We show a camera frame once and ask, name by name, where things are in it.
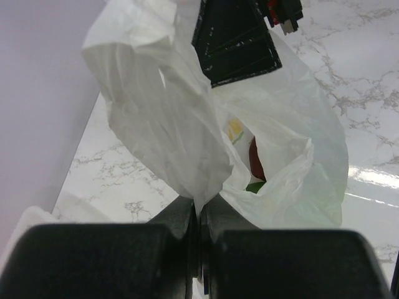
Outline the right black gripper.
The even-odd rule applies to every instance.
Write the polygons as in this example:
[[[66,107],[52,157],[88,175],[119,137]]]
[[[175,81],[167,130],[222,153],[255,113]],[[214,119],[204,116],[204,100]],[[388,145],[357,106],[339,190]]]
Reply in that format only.
[[[290,34],[303,17],[300,0],[201,1],[191,43],[202,72],[214,88],[280,69],[264,18]]]

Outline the white lemon-print plastic bag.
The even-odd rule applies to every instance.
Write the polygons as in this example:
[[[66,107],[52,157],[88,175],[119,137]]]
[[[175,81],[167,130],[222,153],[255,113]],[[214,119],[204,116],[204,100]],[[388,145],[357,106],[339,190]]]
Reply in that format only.
[[[199,1],[109,1],[82,55],[108,124],[134,157],[197,211],[221,196],[254,225],[342,223],[345,134],[308,66],[271,33],[282,67],[212,87],[191,41]],[[250,170],[255,137],[265,185]]]

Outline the dark red fake apple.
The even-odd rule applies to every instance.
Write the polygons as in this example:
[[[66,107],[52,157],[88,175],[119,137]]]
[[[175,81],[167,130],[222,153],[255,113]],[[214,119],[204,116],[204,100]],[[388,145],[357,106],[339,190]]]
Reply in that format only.
[[[255,137],[252,138],[251,143],[249,145],[249,165],[250,165],[251,174],[256,179],[266,182],[266,176],[264,174],[264,169],[259,159]]]

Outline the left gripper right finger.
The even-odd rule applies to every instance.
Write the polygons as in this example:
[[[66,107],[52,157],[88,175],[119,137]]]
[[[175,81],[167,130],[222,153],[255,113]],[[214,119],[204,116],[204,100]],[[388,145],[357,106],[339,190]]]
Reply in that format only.
[[[391,298],[367,240],[351,230],[266,229],[221,196],[201,213],[210,298]]]

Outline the large green fake apple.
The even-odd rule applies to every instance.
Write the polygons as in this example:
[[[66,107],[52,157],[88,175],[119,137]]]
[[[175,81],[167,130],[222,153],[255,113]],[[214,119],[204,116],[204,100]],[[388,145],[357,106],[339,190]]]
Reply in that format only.
[[[263,187],[263,185],[265,185],[264,181],[248,184],[246,187],[246,191],[257,194],[259,192],[260,188]]]

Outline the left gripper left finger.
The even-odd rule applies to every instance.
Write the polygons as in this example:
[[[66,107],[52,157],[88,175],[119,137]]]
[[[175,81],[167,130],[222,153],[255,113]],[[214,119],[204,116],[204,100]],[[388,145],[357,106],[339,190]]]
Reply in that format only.
[[[2,298],[191,298],[195,208],[176,198],[146,223],[46,224],[17,242]]]

